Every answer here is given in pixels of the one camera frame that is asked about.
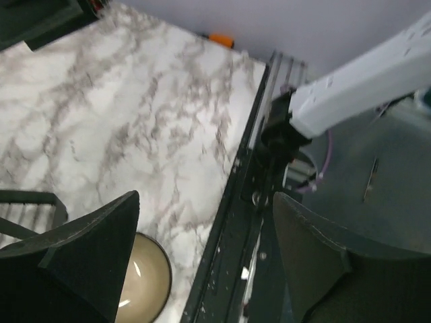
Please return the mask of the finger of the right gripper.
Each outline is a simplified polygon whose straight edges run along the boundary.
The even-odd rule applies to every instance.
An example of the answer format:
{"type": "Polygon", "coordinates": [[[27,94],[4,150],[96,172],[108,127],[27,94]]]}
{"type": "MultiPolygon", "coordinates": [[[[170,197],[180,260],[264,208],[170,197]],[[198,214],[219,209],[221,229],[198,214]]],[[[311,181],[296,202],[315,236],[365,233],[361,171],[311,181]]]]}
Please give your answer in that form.
{"type": "Polygon", "coordinates": [[[1,2],[1,50],[25,42],[38,50],[102,17],[105,0],[17,0],[1,2]]]}

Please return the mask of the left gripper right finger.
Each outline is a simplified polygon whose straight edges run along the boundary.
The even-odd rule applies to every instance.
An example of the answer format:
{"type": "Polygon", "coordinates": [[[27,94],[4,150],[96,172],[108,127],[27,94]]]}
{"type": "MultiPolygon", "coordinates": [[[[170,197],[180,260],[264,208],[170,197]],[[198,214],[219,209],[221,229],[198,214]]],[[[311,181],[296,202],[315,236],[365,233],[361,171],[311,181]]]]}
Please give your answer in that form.
{"type": "Polygon", "coordinates": [[[283,192],[273,218],[294,322],[429,322],[430,255],[383,244],[283,192]]]}

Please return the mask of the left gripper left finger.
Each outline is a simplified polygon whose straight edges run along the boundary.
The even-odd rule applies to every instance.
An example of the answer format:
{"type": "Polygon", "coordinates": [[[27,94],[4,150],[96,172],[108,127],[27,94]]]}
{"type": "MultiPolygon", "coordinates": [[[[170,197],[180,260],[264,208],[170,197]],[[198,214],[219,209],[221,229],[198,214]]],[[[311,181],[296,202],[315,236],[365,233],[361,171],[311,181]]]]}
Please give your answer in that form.
{"type": "Polygon", "coordinates": [[[132,190],[43,234],[1,219],[1,321],[114,322],[138,217],[132,190]]]}

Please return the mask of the black rimmed bowl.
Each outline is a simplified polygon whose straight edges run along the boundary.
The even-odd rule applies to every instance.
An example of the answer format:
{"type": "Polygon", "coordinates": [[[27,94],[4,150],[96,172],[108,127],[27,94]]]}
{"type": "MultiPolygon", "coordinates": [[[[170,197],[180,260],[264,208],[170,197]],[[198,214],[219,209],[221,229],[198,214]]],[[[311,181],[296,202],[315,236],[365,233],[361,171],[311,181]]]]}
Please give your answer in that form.
{"type": "Polygon", "coordinates": [[[172,286],[168,256],[153,238],[137,233],[119,301],[116,322],[155,322],[172,286]]]}

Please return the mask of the black wire dish rack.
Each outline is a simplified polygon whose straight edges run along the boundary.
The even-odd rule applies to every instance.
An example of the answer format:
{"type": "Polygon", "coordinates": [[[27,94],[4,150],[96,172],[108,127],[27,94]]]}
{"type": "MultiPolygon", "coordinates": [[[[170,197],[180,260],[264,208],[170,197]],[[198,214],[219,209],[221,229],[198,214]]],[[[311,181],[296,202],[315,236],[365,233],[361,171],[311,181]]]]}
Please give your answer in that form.
{"type": "Polygon", "coordinates": [[[66,206],[52,192],[1,190],[1,247],[63,225],[66,206]]]}

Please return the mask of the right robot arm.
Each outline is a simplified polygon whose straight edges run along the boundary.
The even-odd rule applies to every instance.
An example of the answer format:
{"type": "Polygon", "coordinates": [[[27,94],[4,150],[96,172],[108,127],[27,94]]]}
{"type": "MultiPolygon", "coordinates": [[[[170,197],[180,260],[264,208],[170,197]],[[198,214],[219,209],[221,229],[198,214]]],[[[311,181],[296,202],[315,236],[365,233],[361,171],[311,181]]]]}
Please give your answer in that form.
{"type": "MultiPolygon", "coordinates": [[[[37,50],[100,19],[106,1],[2,1],[1,48],[37,50]]],[[[259,159],[284,166],[335,125],[430,85],[430,15],[331,73],[272,101],[259,159]]]]}

